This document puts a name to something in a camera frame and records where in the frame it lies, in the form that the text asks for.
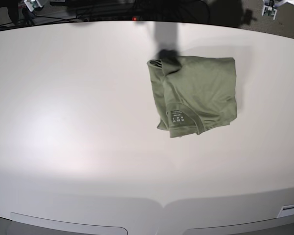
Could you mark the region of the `green T-shirt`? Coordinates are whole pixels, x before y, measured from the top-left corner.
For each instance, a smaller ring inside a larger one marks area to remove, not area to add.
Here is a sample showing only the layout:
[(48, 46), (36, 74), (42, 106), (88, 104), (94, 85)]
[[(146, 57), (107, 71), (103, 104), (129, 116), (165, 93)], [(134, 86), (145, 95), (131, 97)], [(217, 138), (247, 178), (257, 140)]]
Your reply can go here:
[(200, 135), (237, 118), (234, 58), (177, 56), (147, 62), (157, 126), (171, 138)]

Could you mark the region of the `black power strip red light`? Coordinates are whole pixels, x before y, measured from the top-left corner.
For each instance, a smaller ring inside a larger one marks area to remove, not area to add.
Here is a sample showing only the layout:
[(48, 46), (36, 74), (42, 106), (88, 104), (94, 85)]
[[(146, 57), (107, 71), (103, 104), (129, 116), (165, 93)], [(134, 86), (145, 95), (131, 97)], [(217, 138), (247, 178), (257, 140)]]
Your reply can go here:
[(99, 22), (99, 21), (144, 21), (142, 16), (92, 16), (88, 19), (89, 22)]

